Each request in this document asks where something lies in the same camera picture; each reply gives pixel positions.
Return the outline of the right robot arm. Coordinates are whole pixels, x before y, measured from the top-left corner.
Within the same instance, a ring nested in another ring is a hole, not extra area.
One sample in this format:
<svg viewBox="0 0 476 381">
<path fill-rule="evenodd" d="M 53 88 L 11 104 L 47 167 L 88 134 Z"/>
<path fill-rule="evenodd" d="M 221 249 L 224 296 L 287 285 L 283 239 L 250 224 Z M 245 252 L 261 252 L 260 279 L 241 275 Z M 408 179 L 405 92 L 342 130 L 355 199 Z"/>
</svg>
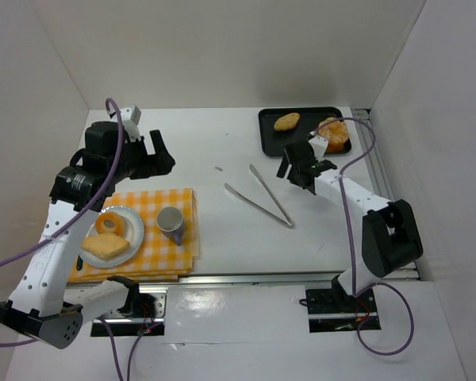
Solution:
<svg viewBox="0 0 476 381">
<path fill-rule="evenodd" d="M 325 145 L 325 139 L 316 137 L 285 145 L 277 176 L 344 210 L 351 267 L 334 278 L 332 287 L 357 297 L 418 260 L 423 246 L 410 204 L 390 201 L 344 176 L 323 158 Z"/>
</svg>

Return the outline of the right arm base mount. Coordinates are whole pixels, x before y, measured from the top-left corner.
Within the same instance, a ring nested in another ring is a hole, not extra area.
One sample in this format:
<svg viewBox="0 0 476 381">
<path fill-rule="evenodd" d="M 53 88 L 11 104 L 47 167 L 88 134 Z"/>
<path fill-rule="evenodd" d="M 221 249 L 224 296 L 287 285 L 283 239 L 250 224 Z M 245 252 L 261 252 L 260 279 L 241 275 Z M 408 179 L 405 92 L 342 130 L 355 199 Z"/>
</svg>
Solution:
<svg viewBox="0 0 476 381">
<path fill-rule="evenodd" d="M 356 331 L 363 322 L 363 330 L 381 329 L 373 291 L 339 298 L 330 289 L 307 289 L 298 303 L 306 308 L 311 333 Z"/>
</svg>

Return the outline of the orange cupcake-shaped bread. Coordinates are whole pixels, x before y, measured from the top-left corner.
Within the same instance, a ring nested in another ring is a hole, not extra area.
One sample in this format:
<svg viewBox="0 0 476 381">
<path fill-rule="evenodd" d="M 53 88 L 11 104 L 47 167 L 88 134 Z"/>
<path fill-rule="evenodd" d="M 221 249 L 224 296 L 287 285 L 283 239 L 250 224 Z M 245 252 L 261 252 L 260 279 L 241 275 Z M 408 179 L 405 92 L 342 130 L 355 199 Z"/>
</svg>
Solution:
<svg viewBox="0 0 476 381">
<path fill-rule="evenodd" d="M 336 153 L 344 150 L 349 141 L 349 132 L 344 121 L 338 121 L 334 117 L 328 117 L 317 128 L 317 134 L 328 141 L 327 153 Z"/>
</svg>

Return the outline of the stainless steel tongs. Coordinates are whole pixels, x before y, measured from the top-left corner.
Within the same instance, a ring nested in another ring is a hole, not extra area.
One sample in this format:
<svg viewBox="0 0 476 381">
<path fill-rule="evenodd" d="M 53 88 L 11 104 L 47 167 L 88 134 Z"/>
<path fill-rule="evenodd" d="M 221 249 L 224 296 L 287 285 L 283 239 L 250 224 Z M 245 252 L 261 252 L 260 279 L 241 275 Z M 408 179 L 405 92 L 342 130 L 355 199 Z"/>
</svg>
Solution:
<svg viewBox="0 0 476 381">
<path fill-rule="evenodd" d="M 241 202 L 245 203 L 246 205 L 250 206 L 254 210 L 257 210 L 261 214 L 265 215 L 266 217 L 270 218 L 271 220 L 277 222 L 281 226 L 287 228 L 287 229 L 294 229 L 296 227 L 295 222 L 293 218 L 288 214 L 287 210 L 284 208 L 282 203 L 278 200 L 278 198 L 275 196 L 274 192 L 272 189 L 269 187 L 265 179 L 262 177 L 262 175 L 259 173 L 258 169 L 254 164 L 249 164 L 249 171 L 252 174 L 252 176 L 255 178 L 256 182 L 261 186 L 261 188 L 264 190 L 264 192 L 267 194 L 268 198 L 271 200 L 271 202 L 275 205 L 277 208 L 278 212 L 280 213 L 277 215 L 274 213 L 272 210 L 269 210 L 263 205 L 260 205 L 259 203 L 255 202 L 253 199 L 250 199 L 243 193 L 239 192 L 235 187 L 233 187 L 229 183 L 224 183 L 224 189 L 227 193 L 229 193 L 231 196 L 234 198 L 240 200 Z"/>
</svg>

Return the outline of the black baking tray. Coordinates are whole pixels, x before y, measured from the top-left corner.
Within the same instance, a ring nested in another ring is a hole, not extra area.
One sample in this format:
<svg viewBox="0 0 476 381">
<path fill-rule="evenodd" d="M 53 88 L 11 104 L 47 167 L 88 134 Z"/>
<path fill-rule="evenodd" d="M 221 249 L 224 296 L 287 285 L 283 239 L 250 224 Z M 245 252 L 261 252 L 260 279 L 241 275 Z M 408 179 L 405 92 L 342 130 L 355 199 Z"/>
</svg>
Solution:
<svg viewBox="0 0 476 381">
<path fill-rule="evenodd" d="M 297 126 L 288 131 L 276 131 L 274 123 L 280 117 L 291 113 L 300 115 Z M 262 109 L 258 113 L 258 119 L 263 153 L 270 158 L 281 158 L 284 154 L 285 145 L 302 139 L 307 140 L 309 133 L 322 121 L 328 117 L 342 116 L 342 112 L 333 106 Z"/>
</svg>

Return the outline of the purple mug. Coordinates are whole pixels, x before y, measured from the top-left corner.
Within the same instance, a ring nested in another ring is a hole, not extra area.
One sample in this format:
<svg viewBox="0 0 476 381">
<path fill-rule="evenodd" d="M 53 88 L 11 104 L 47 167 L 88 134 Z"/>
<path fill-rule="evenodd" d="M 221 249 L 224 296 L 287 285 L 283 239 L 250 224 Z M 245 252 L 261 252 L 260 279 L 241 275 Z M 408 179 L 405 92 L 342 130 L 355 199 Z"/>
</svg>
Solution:
<svg viewBox="0 0 476 381">
<path fill-rule="evenodd" d="M 156 224 L 161 233 L 177 246 L 182 245 L 182 239 L 186 231 L 186 221 L 182 211 L 174 206 L 166 206 L 158 212 Z"/>
</svg>

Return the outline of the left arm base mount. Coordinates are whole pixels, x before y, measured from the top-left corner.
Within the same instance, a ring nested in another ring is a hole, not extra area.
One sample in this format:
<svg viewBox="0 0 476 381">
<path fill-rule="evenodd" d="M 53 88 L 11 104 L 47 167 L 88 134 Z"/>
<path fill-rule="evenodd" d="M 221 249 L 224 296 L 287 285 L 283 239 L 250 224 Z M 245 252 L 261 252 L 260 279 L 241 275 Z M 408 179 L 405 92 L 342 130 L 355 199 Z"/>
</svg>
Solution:
<svg viewBox="0 0 476 381">
<path fill-rule="evenodd" d="M 141 295 L 142 300 L 130 315 L 111 310 L 103 316 L 115 337 L 160 337 L 165 332 L 167 292 Z"/>
</svg>

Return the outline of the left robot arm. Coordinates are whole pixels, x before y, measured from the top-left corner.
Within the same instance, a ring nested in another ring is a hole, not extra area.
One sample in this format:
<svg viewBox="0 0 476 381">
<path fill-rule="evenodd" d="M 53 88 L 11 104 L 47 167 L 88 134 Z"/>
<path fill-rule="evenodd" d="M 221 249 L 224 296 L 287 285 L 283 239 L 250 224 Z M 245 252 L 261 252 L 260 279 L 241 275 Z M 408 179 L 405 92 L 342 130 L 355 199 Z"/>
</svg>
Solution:
<svg viewBox="0 0 476 381">
<path fill-rule="evenodd" d="M 69 346 L 84 324 L 111 310 L 125 316 L 140 311 L 148 297 L 136 281 L 112 275 L 72 299 L 64 293 L 82 243 L 105 200 L 123 179 L 167 175 L 175 165 L 159 130 L 150 131 L 154 152 L 144 137 L 134 137 L 115 121 L 93 123 L 85 146 L 56 176 L 41 241 L 33 248 L 16 289 L 0 302 L 0 324 L 45 344 Z"/>
</svg>

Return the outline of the yellow checkered cloth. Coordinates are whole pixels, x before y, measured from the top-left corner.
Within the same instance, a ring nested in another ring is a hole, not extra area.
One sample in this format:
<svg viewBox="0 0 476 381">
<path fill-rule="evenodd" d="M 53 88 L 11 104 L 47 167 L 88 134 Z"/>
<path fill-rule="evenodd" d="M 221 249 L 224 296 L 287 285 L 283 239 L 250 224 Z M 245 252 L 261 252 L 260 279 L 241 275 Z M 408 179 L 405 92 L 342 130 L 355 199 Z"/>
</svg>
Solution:
<svg viewBox="0 0 476 381">
<path fill-rule="evenodd" d="M 116 267 L 99 269 L 84 264 L 80 271 L 73 268 L 69 283 L 100 281 L 111 275 L 144 281 L 174 280 L 193 270 L 199 254 L 197 201 L 193 189 L 119 193 L 108 198 L 105 206 L 127 206 L 140 215 L 145 231 L 139 252 Z M 166 206 L 180 209 L 185 219 L 186 231 L 180 246 L 168 240 L 155 222 L 158 212 Z"/>
</svg>

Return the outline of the small oval bread roll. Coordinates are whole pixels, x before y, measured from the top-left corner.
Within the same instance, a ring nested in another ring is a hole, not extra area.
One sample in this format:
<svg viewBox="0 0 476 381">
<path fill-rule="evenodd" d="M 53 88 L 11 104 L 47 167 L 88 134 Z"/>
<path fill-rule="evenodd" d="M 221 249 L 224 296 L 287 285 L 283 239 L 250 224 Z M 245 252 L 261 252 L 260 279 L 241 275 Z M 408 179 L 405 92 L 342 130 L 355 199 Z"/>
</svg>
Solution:
<svg viewBox="0 0 476 381">
<path fill-rule="evenodd" d="M 277 132 L 289 131 L 295 129 L 301 116 L 299 113 L 289 113 L 279 119 L 274 123 L 274 130 Z"/>
</svg>

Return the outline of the glazed ring donut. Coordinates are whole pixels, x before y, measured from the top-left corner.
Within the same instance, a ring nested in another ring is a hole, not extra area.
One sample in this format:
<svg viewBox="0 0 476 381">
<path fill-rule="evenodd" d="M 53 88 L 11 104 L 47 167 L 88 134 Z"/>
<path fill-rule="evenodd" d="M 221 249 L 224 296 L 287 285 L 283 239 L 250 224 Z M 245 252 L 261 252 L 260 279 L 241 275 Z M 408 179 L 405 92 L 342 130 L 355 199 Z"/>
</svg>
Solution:
<svg viewBox="0 0 476 381">
<path fill-rule="evenodd" d="M 127 231 L 125 219 L 113 211 L 100 214 L 94 223 L 94 228 L 98 234 L 112 233 L 121 237 Z"/>
</svg>

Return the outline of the wedge-shaped bread slice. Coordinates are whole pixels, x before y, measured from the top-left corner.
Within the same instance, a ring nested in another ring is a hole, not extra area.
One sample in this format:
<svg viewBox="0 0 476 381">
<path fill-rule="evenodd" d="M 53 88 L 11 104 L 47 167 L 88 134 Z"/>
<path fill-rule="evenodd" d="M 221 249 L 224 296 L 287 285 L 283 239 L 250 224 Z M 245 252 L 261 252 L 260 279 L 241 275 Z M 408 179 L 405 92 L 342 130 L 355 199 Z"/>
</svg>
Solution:
<svg viewBox="0 0 476 381">
<path fill-rule="evenodd" d="M 115 233 L 102 233 L 86 237 L 82 250 L 101 260 L 111 260 L 129 249 L 130 243 Z"/>
</svg>

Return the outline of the aluminium rail frame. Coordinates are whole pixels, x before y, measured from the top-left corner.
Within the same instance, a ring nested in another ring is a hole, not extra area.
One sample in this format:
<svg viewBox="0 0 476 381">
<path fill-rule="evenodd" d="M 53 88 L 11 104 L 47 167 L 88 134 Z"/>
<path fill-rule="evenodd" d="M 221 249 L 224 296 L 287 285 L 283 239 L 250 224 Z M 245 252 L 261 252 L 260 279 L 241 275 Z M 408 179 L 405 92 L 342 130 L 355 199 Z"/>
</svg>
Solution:
<svg viewBox="0 0 476 381">
<path fill-rule="evenodd" d="M 372 122 L 370 121 L 370 111 L 368 109 L 351 109 L 351 115 L 353 118 L 366 122 L 370 127 L 373 126 Z M 356 129 L 359 142 L 362 148 L 365 149 L 372 142 L 370 133 L 366 130 L 363 130 L 361 125 L 359 125 Z M 386 174 L 384 161 L 379 151 L 378 141 L 376 141 L 374 147 L 364 159 L 364 161 L 366 162 L 367 170 L 370 175 L 370 181 L 375 193 L 384 198 L 393 200 L 393 191 L 390 186 L 388 175 Z M 408 266 L 391 273 L 389 275 L 389 279 L 403 279 L 404 281 L 420 280 L 420 275 L 416 264 L 412 262 Z"/>
</svg>

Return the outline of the white paper plate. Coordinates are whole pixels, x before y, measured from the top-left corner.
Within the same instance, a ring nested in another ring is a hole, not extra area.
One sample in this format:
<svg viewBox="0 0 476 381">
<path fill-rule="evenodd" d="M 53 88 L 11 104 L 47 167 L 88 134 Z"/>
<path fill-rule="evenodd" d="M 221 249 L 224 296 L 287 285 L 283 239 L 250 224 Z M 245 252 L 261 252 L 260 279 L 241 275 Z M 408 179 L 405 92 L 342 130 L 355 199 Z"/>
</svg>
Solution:
<svg viewBox="0 0 476 381">
<path fill-rule="evenodd" d="M 79 258 L 88 266 L 97 268 L 111 268 L 119 266 L 133 258 L 140 249 L 144 239 L 144 223 L 140 215 L 127 206 L 108 206 L 102 210 L 102 214 L 114 212 L 125 223 L 123 237 L 129 242 L 129 248 L 122 254 L 109 260 L 99 259 L 90 252 L 82 250 Z"/>
</svg>

